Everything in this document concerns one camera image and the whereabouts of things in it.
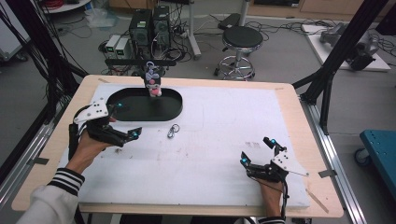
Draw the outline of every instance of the black and white striped cuff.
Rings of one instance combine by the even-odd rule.
[[[48,183],[48,185],[64,189],[67,192],[78,196],[78,191],[84,181],[84,176],[66,168],[58,168],[55,176]]]
[[[285,219],[282,217],[265,217],[259,220],[260,224],[285,224]]]

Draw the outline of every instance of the blue platform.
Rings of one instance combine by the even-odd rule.
[[[366,130],[361,141],[396,200],[396,131]]]

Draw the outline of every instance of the sleeve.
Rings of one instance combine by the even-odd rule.
[[[40,186],[31,194],[31,204],[18,224],[70,224],[78,205],[78,191],[84,176],[59,168],[47,186]]]
[[[285,224],[285,219],[282,217],[265,217],[259,220],[260,224]]]

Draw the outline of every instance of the black tape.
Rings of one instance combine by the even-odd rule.
[[[337,173],[334,170],[325,170],[322,172],[319,172],[320,177],[324,178],[327,176],[335,176]]]
[[[49,159],[45,159],[45,158],[34,158],[33,160],[30,159],[27,164],[29,165],[34,165],[34,164],[41,164],[41,165],[47,165],[47,163],[49,162]]]

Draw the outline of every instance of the wooden desk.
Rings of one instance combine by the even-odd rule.
[[[30,193],[40,185],[46,185],[52,179],[59,160],[68,145],[68,124],[76,111],[90,103],[96,87],[100,83],[142,83],[140,77],[88,76],[82,81],[75,97],[64,112],[40,157],[49,159],[47,165],[35,165],[16,196],[12,208],[26,210]],[[326,166],[318,151],[315,138],[309,127],[304,111],[290,84],[239,82],[204,79],[164,78],[164,86],[203,86],[227,88],[252,88],[274,90],[289,130],[290,141],[299,163],[311,174],[304,178],[311,206],[305,209],[287,209],[288,217],[340,217],[343,209],[329,177],[320,178],[318,172]],[[143,205],[143,204],[103,204],[82,203],[82,212],[98,213],[139,213],[173,215],[219,215],[219,216],[264,216],[261,207],[250,206],[185,206],[185,205]]]

